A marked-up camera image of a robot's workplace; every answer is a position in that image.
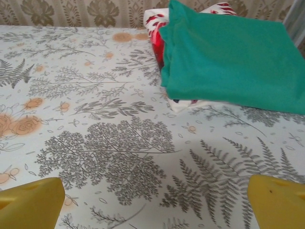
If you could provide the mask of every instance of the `bed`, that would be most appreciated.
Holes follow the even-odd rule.
[[[0,26],[0,188],[60,177],[56,229],[258,229],[252,174],[305,183],[305,117],[175,113],[145,30]]]

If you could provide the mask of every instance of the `stack of clothes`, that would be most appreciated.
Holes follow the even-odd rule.
[[[174,111],[228,102],[305,115],[305,60],[283,24],[176,0],[147,10],[144,23]]]

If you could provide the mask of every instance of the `red and white fabric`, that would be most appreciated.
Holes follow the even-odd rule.
[[[213,13],[213,14],[225,14],[234,15],[237,14],[231,8],[230,4],[227,2],[217,3],[200,13]],[[169,9],[151,9],[144,12],[144,25],[148,30],[148,34],[152,43],[152,49],[156,56],[160,70],[163,68],[163,51],[164,51],[164,41],[162,40],[159,29],[165,26],[169,22]],[[180,112],[187,108],[202,107],[207,105],[218,104],[217,102],[211,102],[207,100],[171,100],[169,99],[169,104],[174,112]]]

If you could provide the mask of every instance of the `yellow object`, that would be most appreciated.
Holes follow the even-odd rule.
[[[65,199],[59,178],[0,192],[0,229],[54,229]]]
[[[260,229],[305,229],[305,185],[253,175],[248,198]]]

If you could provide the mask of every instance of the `green cloth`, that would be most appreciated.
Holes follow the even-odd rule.
[[[170,99],[223,101],[305,115],[305,60],[279,22],[197,13],[176,0],[162,86]]]

